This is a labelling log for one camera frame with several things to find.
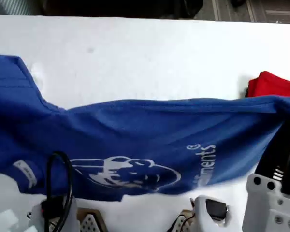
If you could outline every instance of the wire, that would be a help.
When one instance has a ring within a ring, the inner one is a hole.
[[[183,222],[183,224],[182,224],[182,226],[180,227],[180,230],[179,230],[179,232],[182,232],[182,229],[183,229],[183,227],[184,227],[184,225],[185,225],[185,223],[189,220],[189,219],[192,219],[193,217],[195,216],[195,213],[191,216],[191,217],[189,217],[189,218],[187,218],[187,219],[185,219],[184,220],[184,222]]]
[[[185,216],[185,215],[183,215],[183,214],[178,215],[177,218],[176,218],[176,220],[175,220],[175,221],[173,222],[173,224],[171,225],[171,227],[167,230],[167,232],[172,232],[172,229],[174,228],[174,225],[175,225],[176,221],[178,220],[178,218],[179,218],[180,216]]]
[[[64,223],[67,220],[67,217],[69,215],[69,211],[70,211],[72,199],[73,199],[71,162],[65,153],[63,153],[61,151],[55,151],[50,156],[50,158],[48,159],[48,162],[47,162],[47,169],[46,169],[46,195],[47,195],[47,198],[46,198],[46,201],[48,201],[51,198],[51,193],[52,193],[51,171],[52,171],[52,164],[57,156],[60,156],[62,158],[63,163],[65,165],[69,189],[68,189],[68,194],[66,197],[66,202],[65,202],[64,207],[63,207],[62,215],[60,216],[60,219],[59,219],[57,225],[54,227],[52,232],[60,232],[62,230],[62,227],[64,226]],[[47,217],[45,217],[45,219],[44,219],[44,232],[49,232],[49,219]]]

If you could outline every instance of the t-shirt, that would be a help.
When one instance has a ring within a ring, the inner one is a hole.
[[[180,194],[245,175],[281,124],[290,98],[120,100],[65,110],[46,102],[21,58],[0,55],[0,173],[46,194],[46,163],[65,152],[77,198]],[[67,191],[56,160],[52,191]]]

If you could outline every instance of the red cloth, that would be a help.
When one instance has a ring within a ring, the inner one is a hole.
[[[290,97],[290,81],[270,72],[263,71],[259,77],[249,81],[248,97],[263,95],[280,95]]]

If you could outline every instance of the gray carpet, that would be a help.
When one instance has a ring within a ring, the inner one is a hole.
[[[290,23],[290,0],[247,0],[233,8],[230,0],[203,0],[198,20]]]

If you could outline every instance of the white table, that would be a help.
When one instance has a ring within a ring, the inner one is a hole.
[[[236,99],[263,70],[290,80],[290,25],[0,16],[0,54],[20,56],[43,97],[67,109],[117,99]],[[110,232],[164,232],[190,209],[189,197],[207,194],[232,205],[240,226],[245,182],[79,206],[100,209]],[[42,198],[17,193],[0,175],[0,210],[12,208],[20,230]]]

